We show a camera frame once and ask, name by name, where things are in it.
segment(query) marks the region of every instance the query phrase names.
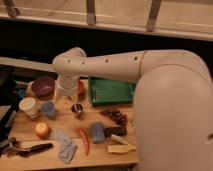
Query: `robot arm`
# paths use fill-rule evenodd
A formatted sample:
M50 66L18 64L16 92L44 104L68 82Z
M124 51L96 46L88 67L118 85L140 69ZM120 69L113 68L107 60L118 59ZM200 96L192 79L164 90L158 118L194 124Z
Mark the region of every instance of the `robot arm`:
M58 91L71 95L79 75L136 82L133 102L140 169L213 170L213 86L204 62L184 50L85 58L77 48L57 56Z

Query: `bowl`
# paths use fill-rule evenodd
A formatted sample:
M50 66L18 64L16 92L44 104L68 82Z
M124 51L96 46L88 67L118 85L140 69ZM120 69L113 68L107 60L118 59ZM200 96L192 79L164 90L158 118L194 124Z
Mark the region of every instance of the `bowl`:
M36 96L44 97L53 93L55 89L55 80L49 76L39 77L33 82L31 88Z

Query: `wooden countertop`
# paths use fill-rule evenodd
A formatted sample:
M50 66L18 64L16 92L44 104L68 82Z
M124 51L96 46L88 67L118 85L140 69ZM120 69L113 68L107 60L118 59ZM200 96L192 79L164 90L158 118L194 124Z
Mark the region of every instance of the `wooden countertop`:
M106 140L101 144L92 143L91 123L102 122L105 127L116 126L116 124L109 118L99 114L100 110L110 108L112 106L92 107L87 97L87 80L83 81L85 90L85 97L80 99L80 103L84 107L84 115L82 119L76 119L72 114L70 107L72 101L63 97L56 104L57 115L55 119L49 119L42 114L32 121L23 112L19 111L14 121L12 130L9 137L15 137L20 142L20 146L29 147L32 145L51 142L54 147L42 153L32 155L28 158L22 158L19 156L2 156L0 159L1 170L43 170L43 169L59 169L59 168L77 168L88 166L108 166L108 165L131 165L138 163L137 152L131 151L126 154L109 154L107 152L107 145L114 144L111 140ZM31 83L28 86L26 96L35 97L31 91ZM41 104L45 100L38 100L37 103ZM132 128L132 105L114 105L117 109L121 110L124 114L127 114L128 135L124 138L132 144L135 144L134 129ZM36 123L45 121L49 126L53 128L62 129L67 135L69 135L77 144L77 151L70 164L64 164L58 158L59 143L55 140L47 139L40 140L34 133L34 127ZM78 127L84 128L87 132L90 142L89 155L85 155L84 144L76 129Z

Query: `metal bar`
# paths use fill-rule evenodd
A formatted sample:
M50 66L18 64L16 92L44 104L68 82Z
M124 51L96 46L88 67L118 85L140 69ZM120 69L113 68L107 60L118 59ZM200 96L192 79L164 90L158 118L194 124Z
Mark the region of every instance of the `metal bar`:
M12 0L4 0L4 4L6 6L7 13L11 18L15 18L20 14L19 10L15 8Z
M162 0L152 0L151 9L149 12L149 18L146 24L146 30L152 32L155 29L158 13L160 10Z
M87 24L93 26L96 24L95 0L86 0L87 6Z

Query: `green tray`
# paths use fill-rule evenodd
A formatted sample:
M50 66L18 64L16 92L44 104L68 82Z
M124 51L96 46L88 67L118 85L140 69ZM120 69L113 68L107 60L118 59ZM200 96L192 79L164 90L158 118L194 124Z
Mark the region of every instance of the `green tray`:
M103 78L88 78L89 101L93 106L132 103L135 84Z

